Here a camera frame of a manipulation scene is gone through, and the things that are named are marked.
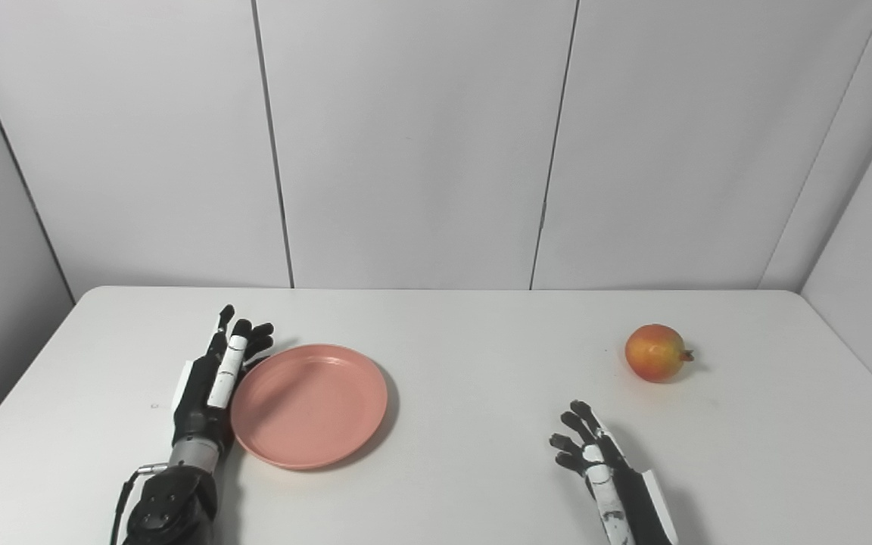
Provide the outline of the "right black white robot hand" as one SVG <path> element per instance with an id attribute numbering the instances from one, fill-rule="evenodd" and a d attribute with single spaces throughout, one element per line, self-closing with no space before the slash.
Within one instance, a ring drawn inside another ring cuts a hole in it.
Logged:
<path id="1" fill-rule="evenodd" d="M 561 422 L 578 435 L 551 435 L 555 462 L 584 479 L 609 544 L 678 544 L 676 527 L 654 472 L 639 472 L 619 442 L 583 400 L 572 400 Z"/>

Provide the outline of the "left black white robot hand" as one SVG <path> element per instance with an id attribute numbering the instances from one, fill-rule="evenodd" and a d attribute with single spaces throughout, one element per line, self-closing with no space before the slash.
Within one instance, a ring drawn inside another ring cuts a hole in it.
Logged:
<path id="1" fill-rule="evenodd" d="M 181 441 L 200 438 L 214 444 L 221 456 L 231 449 L 233 442 L 231 410 L 227 406 L 212 406 L 209 403 L 209 396 L 222 368 L 223 358 L 229 351 L 233 337 L 244 339 L 240 362 L 233 370 L 232 389 L 228 396 L 231 400 L 233 392 L 246 373 L 259 363 L 257 355 L 273 347 L 276 331 L 270 323 L 253 325 L 252 321 L 238 319 L 233 332 L 228 332 L 228 325 L 233 317 L 235 317 L 235 308 L 228 304 L 216 319 L 204 355 L 193 361 L 191 365 L 181 390 L 179 403 L 173 410 L 173 446 Z"/>

